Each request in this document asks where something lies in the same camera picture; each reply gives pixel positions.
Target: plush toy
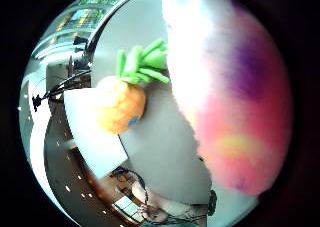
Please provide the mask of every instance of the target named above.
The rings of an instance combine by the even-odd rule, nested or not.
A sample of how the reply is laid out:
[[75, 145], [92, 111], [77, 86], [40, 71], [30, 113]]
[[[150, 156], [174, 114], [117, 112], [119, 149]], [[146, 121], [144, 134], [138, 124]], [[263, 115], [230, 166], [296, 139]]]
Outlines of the plush toy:
[[275, 44], [235, 0], [163, 0], [173, 95], [213, 181], [246, 195], [269, 189], [292, 123]]
[[116, 76], [103, 78], [97, 90], [103, 92], [100, 106], [94, 108], [97, 122], [110, 134], [128, 130], [143, 115], [146, 95], [141, 82], [153, 79], [168, 83], [160, 71], [166, 69], [166, 51], [163, 39], [157, 39], [145, 49], [134, 46], [126, 56], [117, 53]]

